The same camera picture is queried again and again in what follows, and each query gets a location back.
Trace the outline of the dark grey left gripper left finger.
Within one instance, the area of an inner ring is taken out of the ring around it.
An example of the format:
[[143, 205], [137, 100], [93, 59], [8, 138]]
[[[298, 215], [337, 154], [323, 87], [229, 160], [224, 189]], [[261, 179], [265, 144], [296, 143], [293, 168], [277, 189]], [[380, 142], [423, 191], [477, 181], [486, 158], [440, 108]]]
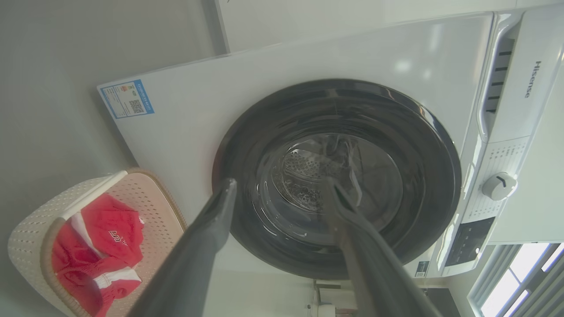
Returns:
[[203, 315], [214, 261], [227, 243], [236, 199], [236, 180], [221, 181], [130, 309], [129, 317]]

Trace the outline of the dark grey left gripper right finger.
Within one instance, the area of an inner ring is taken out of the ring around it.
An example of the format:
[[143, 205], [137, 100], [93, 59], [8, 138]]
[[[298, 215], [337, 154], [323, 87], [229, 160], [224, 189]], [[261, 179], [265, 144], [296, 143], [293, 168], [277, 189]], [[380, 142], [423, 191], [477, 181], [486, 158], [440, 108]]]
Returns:
[[344, 255], [360, 317], [440, 316], [385, 239], [333, 178], [323, 179], [323, 212]]

